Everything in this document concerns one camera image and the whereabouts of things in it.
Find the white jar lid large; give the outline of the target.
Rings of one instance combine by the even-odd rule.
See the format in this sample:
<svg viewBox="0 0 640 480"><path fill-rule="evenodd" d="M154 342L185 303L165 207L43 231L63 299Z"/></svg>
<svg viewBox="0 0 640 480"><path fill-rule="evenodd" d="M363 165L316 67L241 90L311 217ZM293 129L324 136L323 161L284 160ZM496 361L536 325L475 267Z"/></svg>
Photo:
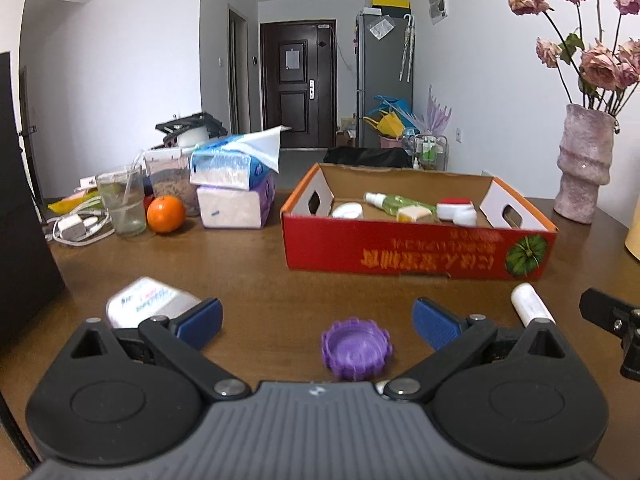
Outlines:
<svg viewBox="0 0 640 480"><path fill-rule="evenodd" d="M338 205L334 211L331 212L331 217L344 220L362 220L363 208L360 203L344 203Z"/></svg>

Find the white spray bottle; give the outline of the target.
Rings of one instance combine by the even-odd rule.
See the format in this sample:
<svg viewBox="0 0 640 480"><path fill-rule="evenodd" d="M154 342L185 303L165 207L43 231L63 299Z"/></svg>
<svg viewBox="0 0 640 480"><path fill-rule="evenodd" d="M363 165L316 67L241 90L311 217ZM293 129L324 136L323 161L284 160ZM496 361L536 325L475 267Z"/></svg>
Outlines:
<svg viewBox="0 0 640 480"><path fill-rule="evenodd" d="M551 312L537 294L532 284L518 284L511 292L511 302L525 327L529 326L533 320L555 322Z"/></svg>

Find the pink textured vase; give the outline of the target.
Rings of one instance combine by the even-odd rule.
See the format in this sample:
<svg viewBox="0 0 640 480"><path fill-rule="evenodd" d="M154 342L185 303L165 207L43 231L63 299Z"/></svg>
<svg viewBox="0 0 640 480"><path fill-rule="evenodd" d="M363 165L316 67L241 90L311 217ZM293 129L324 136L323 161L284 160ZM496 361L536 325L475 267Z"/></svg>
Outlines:
<svg viewBox="0 0 640 480"><path fill-rule="evenodd" d="M609 114L567 104L556 162L562 176L553 207L563 218L593 222L600 187L611 179L615 127Z"/></svg>

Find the grey refrigerator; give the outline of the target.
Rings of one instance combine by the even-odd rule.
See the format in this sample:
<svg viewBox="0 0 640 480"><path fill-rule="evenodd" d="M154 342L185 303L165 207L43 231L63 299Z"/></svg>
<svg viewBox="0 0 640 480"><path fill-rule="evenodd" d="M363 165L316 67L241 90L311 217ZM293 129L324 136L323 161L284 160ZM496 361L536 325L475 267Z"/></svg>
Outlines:
<svg viewBox="0 0 640 480"><path fill-rule="evenodd" d="M356 18L356 143L358 148L378 148L378 132L364 118L377 118L382 102L376 96L404 100L412 105L413 82L400 77L408 70L405 52L406 18L360 12Z"/></svg>

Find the red cardboard box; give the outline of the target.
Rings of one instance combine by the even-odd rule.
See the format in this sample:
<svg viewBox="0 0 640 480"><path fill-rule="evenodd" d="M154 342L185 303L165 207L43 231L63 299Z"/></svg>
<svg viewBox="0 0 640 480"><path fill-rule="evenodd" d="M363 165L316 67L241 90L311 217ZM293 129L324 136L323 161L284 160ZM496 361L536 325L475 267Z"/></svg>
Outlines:
<svg viewBox="0 0 640 480"><path fill-rule="evenodd" d="M445 198L472 200L477 226L400 223L367 204L367 192L431 206ZM332 218L344 203L360 203L363 219ZM541 211L497 177L413 169L314 165L280 216L286 263L307 271L533 281L558 235Z"/></svg>

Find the clear glass cup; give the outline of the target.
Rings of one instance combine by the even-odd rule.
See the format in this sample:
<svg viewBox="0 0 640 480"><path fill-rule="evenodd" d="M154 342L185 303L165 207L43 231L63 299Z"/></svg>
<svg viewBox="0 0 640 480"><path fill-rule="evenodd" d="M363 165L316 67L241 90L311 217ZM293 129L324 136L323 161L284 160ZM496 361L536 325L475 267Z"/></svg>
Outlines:
<svg viewBox="0 0 640 480"><path fill-rule="evenodd" d="M140 164L123 166L96 177L101 200L119 236L137 236L146 229L143 179Z"/></svg>

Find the metal trolley with bottles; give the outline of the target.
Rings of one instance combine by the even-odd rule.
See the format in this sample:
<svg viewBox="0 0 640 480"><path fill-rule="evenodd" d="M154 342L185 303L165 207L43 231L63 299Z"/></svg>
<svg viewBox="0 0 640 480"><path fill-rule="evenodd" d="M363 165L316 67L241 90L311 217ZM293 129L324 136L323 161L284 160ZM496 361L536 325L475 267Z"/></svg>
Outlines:
<svg viewBox="0 0 640 480"><path fill-rule="evenodd" d="M441 171L447 169L448 140L446 136L410 136L406 150L414 169Z"/></svg>

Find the black monitor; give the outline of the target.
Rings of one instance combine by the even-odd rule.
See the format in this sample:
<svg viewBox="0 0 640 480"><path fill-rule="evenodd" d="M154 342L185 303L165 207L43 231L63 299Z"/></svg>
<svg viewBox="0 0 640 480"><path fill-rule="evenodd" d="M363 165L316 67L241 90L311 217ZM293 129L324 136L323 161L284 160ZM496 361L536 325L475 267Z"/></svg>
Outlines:
<svg viewBox="0 0 640 480"><path fill-rule="evenodd" d="M44 239L14 122L10 55L1 55L1 345L6 347L65 288Z"/></svg>

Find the white tissue pack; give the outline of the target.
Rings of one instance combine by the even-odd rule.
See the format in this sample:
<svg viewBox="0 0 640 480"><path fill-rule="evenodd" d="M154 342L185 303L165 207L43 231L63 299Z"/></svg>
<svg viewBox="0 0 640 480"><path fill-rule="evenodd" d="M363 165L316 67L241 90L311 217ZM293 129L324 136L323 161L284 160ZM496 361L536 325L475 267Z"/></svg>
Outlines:
<svg viewBox="0 0 640 480"><path fill-rule="evenodd" d="M274 202L273 172L250 190L200 186L198 206L205 229L262 229Z"/></svg>

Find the cream plug adapter cube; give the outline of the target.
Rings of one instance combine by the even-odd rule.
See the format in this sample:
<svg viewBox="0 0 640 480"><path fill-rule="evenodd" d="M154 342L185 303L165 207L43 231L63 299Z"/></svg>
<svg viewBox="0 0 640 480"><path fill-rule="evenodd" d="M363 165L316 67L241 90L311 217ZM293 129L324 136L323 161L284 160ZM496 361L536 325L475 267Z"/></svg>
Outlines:
<svg viewBox="0 0 640 480"><path fill-rule="evenodd" d="M436 214L430 208L418 205L401 207L396 214L396 220L400 223L436 223Z"/></svg>

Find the green spray bottle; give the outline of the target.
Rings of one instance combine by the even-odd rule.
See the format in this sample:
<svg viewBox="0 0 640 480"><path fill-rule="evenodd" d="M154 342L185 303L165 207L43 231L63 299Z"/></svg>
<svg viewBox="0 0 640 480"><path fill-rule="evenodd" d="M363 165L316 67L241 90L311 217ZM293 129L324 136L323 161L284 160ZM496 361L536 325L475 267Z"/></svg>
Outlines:
<svg viewBox="0 0 640 480"><path fill-rule="evenodd" d="M387 195L383 193L371 193L367 192L363 194L363 200L382 211L385 211L386 214L390 214L391 216L396 216L398 210L405 207L417 206L426 209L431 214L434 214L436 208L431 205L427 205L417 200L410 200L410 198L400 196L400 195Z"/></svg>

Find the white plastic container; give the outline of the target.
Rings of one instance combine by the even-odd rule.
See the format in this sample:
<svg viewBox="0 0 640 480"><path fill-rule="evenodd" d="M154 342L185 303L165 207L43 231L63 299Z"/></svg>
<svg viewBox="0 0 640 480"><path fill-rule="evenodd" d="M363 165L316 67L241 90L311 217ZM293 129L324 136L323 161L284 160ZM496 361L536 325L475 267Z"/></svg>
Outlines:
<svg viewBox="0 0 640 480"><path fill-rule="evenodd" d="M190 292L144 276L111 296L105 314L114 328L136 328L154 315L178 318L200 302Z"/></svg>

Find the white jar lid small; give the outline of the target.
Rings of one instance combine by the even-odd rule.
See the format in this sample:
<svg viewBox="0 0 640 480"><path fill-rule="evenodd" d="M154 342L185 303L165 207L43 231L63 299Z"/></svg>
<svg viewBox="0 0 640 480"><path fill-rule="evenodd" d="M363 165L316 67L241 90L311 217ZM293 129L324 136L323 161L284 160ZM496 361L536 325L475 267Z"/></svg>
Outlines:
<svg viewBox="0 0 640 480"><path fill-rule="evenodd" d="M376 391L378 394L383 394L385 386L387 385L387 380L381 380L375 384Z"/></svg>

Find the orange fruit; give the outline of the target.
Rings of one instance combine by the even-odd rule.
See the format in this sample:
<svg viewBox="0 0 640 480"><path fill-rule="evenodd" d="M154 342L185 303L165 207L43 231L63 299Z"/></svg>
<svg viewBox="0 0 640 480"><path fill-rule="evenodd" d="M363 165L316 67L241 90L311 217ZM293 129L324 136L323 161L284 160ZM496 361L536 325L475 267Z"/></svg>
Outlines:
<svg viewBox="0 0 640 480"><path fill-rule="evenodd" d="M154 198L146 211L149 228L160 234L177 231L186 221L186 208L178 197L164 195Z"/></svg>

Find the purple jar lid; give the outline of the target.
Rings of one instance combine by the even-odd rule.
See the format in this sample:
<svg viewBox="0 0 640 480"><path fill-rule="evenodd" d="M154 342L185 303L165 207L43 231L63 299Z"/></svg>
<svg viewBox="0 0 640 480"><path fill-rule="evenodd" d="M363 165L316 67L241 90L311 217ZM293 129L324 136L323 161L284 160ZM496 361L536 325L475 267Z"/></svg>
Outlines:
<svg viewBox="0 0 640 480"><path fill-rule="evenodd" d="M324 366L349 382L378 377L394 352L388 331L360 318L333 323L322 333L320 346Z"/></svg>

